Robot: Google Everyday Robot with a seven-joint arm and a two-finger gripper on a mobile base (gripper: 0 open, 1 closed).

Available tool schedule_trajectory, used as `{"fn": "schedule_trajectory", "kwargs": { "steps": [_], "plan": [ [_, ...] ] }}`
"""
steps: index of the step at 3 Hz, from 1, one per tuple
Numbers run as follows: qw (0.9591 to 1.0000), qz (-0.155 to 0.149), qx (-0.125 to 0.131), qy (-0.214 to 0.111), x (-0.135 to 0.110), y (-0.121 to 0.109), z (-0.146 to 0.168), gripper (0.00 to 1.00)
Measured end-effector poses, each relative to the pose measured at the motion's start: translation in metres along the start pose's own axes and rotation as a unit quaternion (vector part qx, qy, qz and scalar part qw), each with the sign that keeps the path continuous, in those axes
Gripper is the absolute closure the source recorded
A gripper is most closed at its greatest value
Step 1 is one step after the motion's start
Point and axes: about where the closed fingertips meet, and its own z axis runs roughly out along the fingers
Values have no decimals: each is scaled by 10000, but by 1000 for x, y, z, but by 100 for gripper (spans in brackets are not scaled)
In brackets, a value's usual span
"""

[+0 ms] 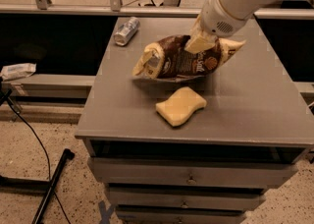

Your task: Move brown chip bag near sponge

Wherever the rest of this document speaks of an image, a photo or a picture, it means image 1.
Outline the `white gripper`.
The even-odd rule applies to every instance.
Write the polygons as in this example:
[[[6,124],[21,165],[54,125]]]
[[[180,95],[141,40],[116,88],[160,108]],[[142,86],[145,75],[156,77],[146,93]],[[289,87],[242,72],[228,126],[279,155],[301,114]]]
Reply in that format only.
[[[215,46],[217,36],[232,36],[245,24],[246,20],[239,20],[230,15],[220,0],[206,0],[200,16],[197,16],[190,30],[190,39],[184,50],[192,54],[209,50]]]

